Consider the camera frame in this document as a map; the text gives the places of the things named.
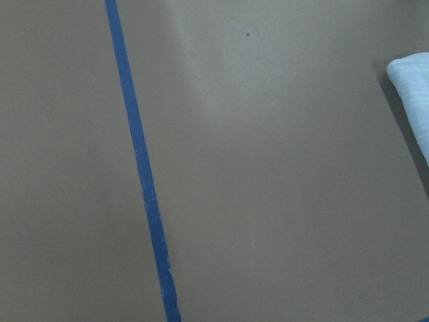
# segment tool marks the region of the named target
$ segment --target epoxy floor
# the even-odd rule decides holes
[[[429,316],[429,3],[118,5],[182,320]],[[103,1],[0,8],[0,321],[165,321]]]

